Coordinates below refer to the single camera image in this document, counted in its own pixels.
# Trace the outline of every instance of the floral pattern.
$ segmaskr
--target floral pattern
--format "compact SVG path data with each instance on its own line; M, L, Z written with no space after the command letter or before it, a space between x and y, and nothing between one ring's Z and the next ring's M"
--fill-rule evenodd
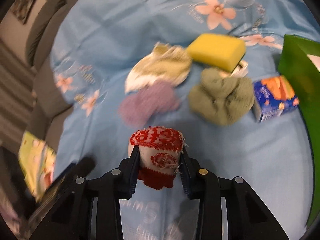
M99 97L100 91L96 90L94 94L87 99L87 102L84 103L81 108L86 110L87 117L91 114L93 107L95 106L97 99Z
M59 74L57 76L56 87L61 89L62 93L67 92L68 90L73 89L71 83L73 82L72 77L65 78L63 75Z
M263 37L261 34L240 37L241 40L246 41L246 46L254 46L259 44L261 46L269 46L277 49L282 49L281 44L275 43L275 38L271 36Z
M197 5L195 10L203 15L208 15L207 25L213 30L221 24L226 30L231 30L231 23L226 19L234 19L236 11L233 8L225 8L218 0L205 0L207 5Z
M81 65L79 67L79 71L81 72L81 76L82 78L88 82L89 84L94 84L96 81L95 81L95 78L93 76L93 71L92 71L92 66L89 65Z

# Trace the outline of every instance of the green towel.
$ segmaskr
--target green towel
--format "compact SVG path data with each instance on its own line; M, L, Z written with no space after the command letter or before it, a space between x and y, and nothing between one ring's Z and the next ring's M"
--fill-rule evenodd
M201 73L201 83L189 92L192 111L218 125L230 125L246 114L254 103L250 78L221 78L219 71L208 68Z

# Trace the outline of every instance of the yellow sponge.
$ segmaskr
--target yellow sponge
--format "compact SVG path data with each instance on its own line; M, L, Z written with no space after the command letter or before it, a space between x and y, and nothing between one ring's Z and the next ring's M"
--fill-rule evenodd
M245 43L235 37L213 33L201 34L187 48L194 61L232 72L245 54Z

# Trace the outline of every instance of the pink flower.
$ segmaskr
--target pink flower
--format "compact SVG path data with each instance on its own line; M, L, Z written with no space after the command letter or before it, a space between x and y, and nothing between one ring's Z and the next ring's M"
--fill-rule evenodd
M197 5L195 7L198 13L208 15L207 24L209 30L213 30L222 25L226 30L231 30L231 23L226 19L234 19L236 17L236 11L233 8L224 8L223 4L220 4L218 0L205 0L207 5Z
M70 84L73 82L73 78L72 77L68 77L68 78L64 78L61 74L59 74L57 76L57 83L56 83L56 87L60 87L61 88L61 92L65 93L67 92L67 90L71 90L72 86L70 86Z
M262 45L262 46L269 46L274 47L277 49L282 49L281 44L275 44L275 38L271 36L262 37L261 34L255 34L251 36L244 36L240 38L241 40L247 41L245 44L246 46L254 46L256 44Z
M97 101L98 97L99 97L99 90L96 90L95 93L93 94L93 96L92 96L92 97L89 97L89 98L87 99L87 102L84 103L84 104L81 106L82 109L86 109L86 115L87 115L87 117L88 117L88 116L90 115L90 113L92 112L93 107L94 107L94 105L96 104L96 101Z

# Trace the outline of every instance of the rolled sock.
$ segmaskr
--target rolled sock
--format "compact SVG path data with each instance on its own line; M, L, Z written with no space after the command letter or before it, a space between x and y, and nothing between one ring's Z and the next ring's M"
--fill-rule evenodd
M136 131L129 140L128 155L135 145L140 151L138 179L154 189L173 187L184 139L181 132L161 126Z

